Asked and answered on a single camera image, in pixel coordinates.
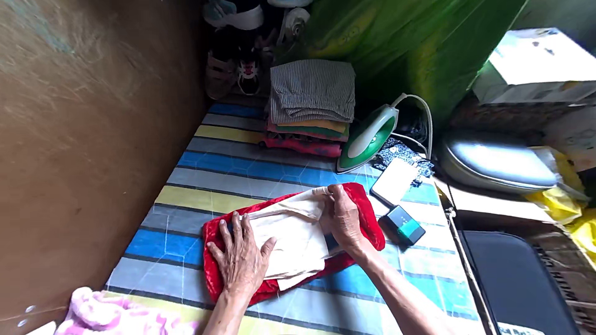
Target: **green iron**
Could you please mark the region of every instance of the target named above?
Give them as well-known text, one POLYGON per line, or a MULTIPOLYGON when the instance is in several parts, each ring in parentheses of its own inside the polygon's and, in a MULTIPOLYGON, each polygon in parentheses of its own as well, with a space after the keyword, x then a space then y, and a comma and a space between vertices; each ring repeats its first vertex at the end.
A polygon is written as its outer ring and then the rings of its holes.
POLYGON ((403 99, 409 97, 416 98, 424 106, 429 124, 428 150, 422 144, 416 143, 425 149, 426 157, 430 157, 433 142, 433 121, 429 105, 417 95, 403 93, 391 105, 385 104, 374 110, 374 112, 362 121, 356 131, 350 135, 350 138, 342 149, 341 156, 337 159, 336 168, 338 174, 341 175, 353 171, 373 159, 398 125, 399 110, 395 107, 403 99))

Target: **person's left hand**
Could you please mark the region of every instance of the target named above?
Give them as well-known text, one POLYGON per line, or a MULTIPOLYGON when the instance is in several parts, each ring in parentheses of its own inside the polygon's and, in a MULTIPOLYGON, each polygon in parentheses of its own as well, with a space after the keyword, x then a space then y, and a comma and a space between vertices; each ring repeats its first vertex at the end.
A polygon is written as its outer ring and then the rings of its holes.
POLYGON ((254 242, 253 229, 248 215, 244 215, 242 223, 238 212, 232 214, 234 241, 224 220, 219 222, 219 230, 223 236, 225 253, 213 242, 207 248, 219 265, 223 276, 223 291, 237 299, 248 299, 253 296, 265 277, 269 267, 269 255, 273 251, 276 239, 271 237, 261 249, 254 242))

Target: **red velvet fabric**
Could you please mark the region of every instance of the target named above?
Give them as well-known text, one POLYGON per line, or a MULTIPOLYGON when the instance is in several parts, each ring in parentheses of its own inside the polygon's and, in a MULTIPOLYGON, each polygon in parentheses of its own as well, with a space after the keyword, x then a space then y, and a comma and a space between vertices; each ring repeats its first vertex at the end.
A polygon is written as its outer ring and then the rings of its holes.
MULTIPOLYGON (((358 207, 358 216, 360 218, 360 230, 362 231, 362 234, 364 235, 364 237, 369 239, 369 241, 372 243, 375 249, 382 250, 383 248, 385 248, 385 237, 383 236, 383 232, 378 225, 377 218, 375 217, 373 212, 373 206, 368 200, 367 194, 364 191, 364 187, 355 182, 348 182, 343 184, 343 188, 344 190, 346 190, 346 193, 348 194, 350 199, 352 199, 352 201, 354 201, 354 203, 356 203, 356 206, 358 207)), ((286 196, 265 201, 254 206, 238 209, 237 212, 241 215, 245 213, 256 212, 257 210, 268 207, 276 202, 287 199, 291 196, 295 196, 296 194, 298 193, 288 194, 286 196)), ((221 250, 225 250, 224 240, 222 239, 221 233, 219 232, 219 221, 222 219, 226 220, 226 222, 230 222, 230 220, 232 219, 232 213, 220 216, 203 225, 203 238, 205 240, 205 248, 203 249, 204 270, 206 279, 205 282, 207 283, 207 290, 209 291, 209 294, 211 295, 211 298, 214 302, 218 300, 219 295, 222 293, 222 290, 224 289, 224 283, 221 273, 219 272, 218 264, 209 252, 209 250, 207 249, 207 243, 214 242, 218 248, 220 248, 221 250)), ((354 263, 355 261, 347 253, 341 253, 339 255, 327 259, 325 261, 324 270, 311 277, 308 277, 296 286, 300 286, 304 283, 308 283, 313 279, 328 274, 339 272, 347 268, 348 266, 353 265, 354 263)), ((265 299, 269 299, 270 297, 277 296, 277 293, 279 291, 280 287, 277 284, 277 280, 265 280, 263 281, 263 284, 261 284, 261 286, 257 289, 257 292, 250 299, 250 304, 252 305, 265 299)))

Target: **yellow fabric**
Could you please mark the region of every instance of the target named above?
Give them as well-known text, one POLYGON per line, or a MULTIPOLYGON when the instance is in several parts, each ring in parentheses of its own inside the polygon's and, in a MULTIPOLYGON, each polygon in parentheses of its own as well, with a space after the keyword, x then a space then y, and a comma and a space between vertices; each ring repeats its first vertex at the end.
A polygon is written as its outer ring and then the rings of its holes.
POLYGON ((197 132, 194 135, 255 144, 259 143, 263 139, 263 134, 260 132, 207 125, 199 126, 197 132))
POLYGON ((578 174, 575 172, 573 166, 569 163, 569 159, 564 154, 558 152, 555 149, 551 150, 552 155, 555 157, 555 161, 557 162, 557 170, 561 177, 563 177, 563 182, 565 185, 571 187, 572 189, 584 193, 585 188, 583 187, 581 179, 579 179, 578 174))
POLYGON ((558 177, 558 183, 561 184, 562 178, 563 184, 567 186, 565 189, 567 191, 560 187, 554 187, 550 190, 526 195, 525 198, 544 209, 544 211, 559 224, 569 224, 571 221, 582 215, 582 208, 585 207, 585 204, 577 201, 568 192, 571 192, 572 188, 583 193, 584 188, 582 182, 573 169, 573 166, 569 163, 567 156, 551 147, 536 147, 535 149, 543 151, 546 149, 550 152, 552 155, 550 159, 547 157, 541 157, 541 159, 543 161, 545 160, 545 164, 547 164, 549 169, 560 175, 560 177, 558 177))
POLYGON ((587 209, 581 218, 565 226, 573 241, 583 248, 592 262, 596 263, 596 209, 587 209))
POLYGON ((263 200, 166 185, 155 202, 210 212, 229 213, 239 208, 261 203, 263 200))
POLYGON ((347 123, 332 120, 308 120, 290 123, 280 123, 280 127, 319 127, 336 131, 340 134, 346 130, 347 123))
POLYGON ((525 197, 544 209, 560 224, 568 224, 582 214, 581 205, 559 187, 528 194, 525 197))
MULTIPOLYGON (((165 300, 153 299, 148 297, 135 296, 132 294, 120 294, 104 291, 106 297, 126 297, 130 301, 139 303, 150 308, 159 308, 164 311, 176 312, 180 314, 182 322, 197 321, 198 329, 201 330, 207 324, 211 311, 203 308, 182 305, 180 303, 169 302, 165 300)), ((255 317, 242 317, 238 334, 300 334, 300 335, 332 335, 328 331, 298 327, 291 324, 283 324, 267 319, 255 317)))

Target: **mattress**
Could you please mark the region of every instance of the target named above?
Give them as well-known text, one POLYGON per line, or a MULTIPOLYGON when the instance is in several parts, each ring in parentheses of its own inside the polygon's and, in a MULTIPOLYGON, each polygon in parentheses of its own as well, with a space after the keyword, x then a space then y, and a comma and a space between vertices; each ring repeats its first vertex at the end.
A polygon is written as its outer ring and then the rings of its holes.
MULTIPOLYGON (((223 213, 327 186, 358 182, 370 190, 381 172, 371 165, 338 175, 335 160, 260 148, 262 108, 215 104, 147 213, 105 285, 145 306, 207 322, 214 302, 204 283, 202 225, 223 213)), ((375 215, 388 208, 374 197, 375 215)), ((483 334, 460 256, 431 179, 411 188, 401 206, 426 230, 401 251, 381 254, 437 304, 458 334, 483 334)), ((377 289, 358 266, 311 281, 248 308, 240 334, 400 334, 377 289)))

